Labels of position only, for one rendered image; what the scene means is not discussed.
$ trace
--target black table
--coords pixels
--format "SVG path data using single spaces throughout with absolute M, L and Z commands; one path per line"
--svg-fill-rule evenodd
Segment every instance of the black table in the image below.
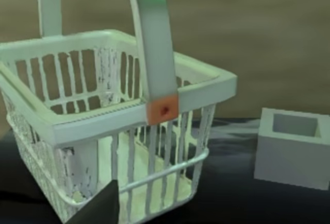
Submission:
M 225 123 L 216 119 L 214 126 Z M 329 192 L 254 180 L 257 135 L 244 137 L 211 138 L 195 198 L 151 223 L 330 223 Z M 21 161 L 11 132 L 0 141 L 0 223 L 60 224 Z

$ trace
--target brown background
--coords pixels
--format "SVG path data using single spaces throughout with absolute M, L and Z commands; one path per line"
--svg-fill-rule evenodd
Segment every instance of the brown background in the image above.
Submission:
M 328 113 L 330 0 L 168 0 L 175 50 L 239 76 L 217 116 L 262 107 Z M 128 0 L 63 0 L 65 34 L 133 34 Z M 37 38 L 37 0 L 0 0 L 0 42 Z M 8 129 L 0 101 L 0 137 Z

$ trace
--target white plastic basket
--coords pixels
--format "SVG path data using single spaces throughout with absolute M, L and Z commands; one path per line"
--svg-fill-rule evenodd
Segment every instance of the white plastic basket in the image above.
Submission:
M 236 92 L 234 74 L 178 53 L 173 59 L 164 0 L 130 1 L 136 39 L 114 30 L 62 36 L 60 0 L 52 0 L 52 9 L 39 0 L 43 38 L 0 45 L 7 120 L 23 161 L 63 223 L 112 179 L 120 187 L 120 223 L 148 221 L 191 199 L 208 155 L 215 105 Z M 93 51 L 92 91 L 85 50 Z M 43 67 L 49 62 L 58 98 L 51 98 Z M 90 98 L 99 108 L 92 110 Z M 202 114 L 197 137 L 191 134 L 195 110 Z

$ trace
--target gray cube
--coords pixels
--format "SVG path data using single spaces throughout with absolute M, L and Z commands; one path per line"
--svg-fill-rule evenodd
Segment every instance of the gray cube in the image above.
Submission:
M 254 178 L 328 190 L 330 116 L 263 108 Z

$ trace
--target square opening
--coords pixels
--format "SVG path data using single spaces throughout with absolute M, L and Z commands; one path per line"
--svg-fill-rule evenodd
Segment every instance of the square opening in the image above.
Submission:
M 273 132 L 320 137 L 318 119 L 284 114 L 274 114 Z

